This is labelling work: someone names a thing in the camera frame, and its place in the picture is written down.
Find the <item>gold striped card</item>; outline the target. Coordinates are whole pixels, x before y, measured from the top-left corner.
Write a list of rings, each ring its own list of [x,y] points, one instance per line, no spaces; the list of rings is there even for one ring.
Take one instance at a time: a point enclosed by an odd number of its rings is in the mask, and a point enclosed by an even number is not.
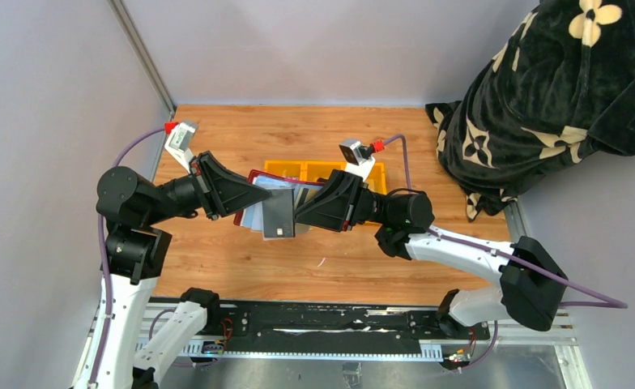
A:
[[[306,186],[301,187],[298,191],[298,197],[295,202],[295,214],[298,213],[298,208],[302,207],[306,204],[310,199],[312,199],[319,191],[320,186]],[[312,227],[309,224],[302,224],[299,222],[295,223],[295,233],[296,235],[308,233]]]

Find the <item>white cards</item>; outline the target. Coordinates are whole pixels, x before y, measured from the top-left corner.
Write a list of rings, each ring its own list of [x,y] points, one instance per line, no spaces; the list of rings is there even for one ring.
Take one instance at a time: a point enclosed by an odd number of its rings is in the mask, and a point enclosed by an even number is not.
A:
[[[322,183],[304,182],[258,170],[251,171],[248,181],[269,190],[271,197],[247,207],[235,224],[261,233],[264,240],[294,238],[311,229],[307,224],[295,222],[295,213],[322,188]]]

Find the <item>black VIP credit card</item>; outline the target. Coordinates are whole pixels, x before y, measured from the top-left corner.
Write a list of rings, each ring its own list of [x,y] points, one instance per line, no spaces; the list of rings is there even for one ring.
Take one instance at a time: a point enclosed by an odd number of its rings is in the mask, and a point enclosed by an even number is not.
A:
[[[294,238],[296,233],[293,189],[271,189],[270,193],[271,197],[262,201],[263,239]]]

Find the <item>red leather card holder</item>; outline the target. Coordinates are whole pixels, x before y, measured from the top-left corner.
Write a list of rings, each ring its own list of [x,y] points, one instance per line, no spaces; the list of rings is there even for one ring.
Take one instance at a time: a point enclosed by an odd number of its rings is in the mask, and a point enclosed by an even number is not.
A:
[[[294,194],[294,204],[301,187],[320,186],[322,182],[304,182],[290,178],[276,176],[261,170],[252,169],[247,177],[247,182],[265,189],[292,188]],[[250,229],[252,232],[262,231],[262,204],[256,203],[240,212],[237,212],[233,220],[234,225]]]

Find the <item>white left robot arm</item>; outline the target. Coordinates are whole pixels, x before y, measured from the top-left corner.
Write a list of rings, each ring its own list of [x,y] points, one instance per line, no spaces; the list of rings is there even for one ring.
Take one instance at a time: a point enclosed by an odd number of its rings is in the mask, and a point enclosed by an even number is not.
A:
[[[97,194],[102,312],[75,385],[157,388],[199,332],[232,334],[231,321],[220,311],[219,295],[191,288],[146,346],[138,348],[143,316],[172,240],[158,224],[199,215],[217,220],[267,200],[271,193],[204,152],[190,161],[188,174],[161,185],[128,167],[113,167],[100,178]]]

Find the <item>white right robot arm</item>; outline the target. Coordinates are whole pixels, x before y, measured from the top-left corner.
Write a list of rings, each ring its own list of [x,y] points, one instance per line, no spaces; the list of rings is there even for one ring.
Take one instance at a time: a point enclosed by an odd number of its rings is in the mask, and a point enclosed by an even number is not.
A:
[[[478,323],[512,319],[534,331],[548,331],[559,310],[565,274],[535,239],[485,241],[439,229],[421,190],[398,188],[388,194],[368,189],[363,180],[333,170],[322,188],[295,212],[300,224],[343,232],[373,222],[375,239],[390,257],[440,263],[478,276],[483,289],[452,289],[437,308],[434,324],[457,338]]]

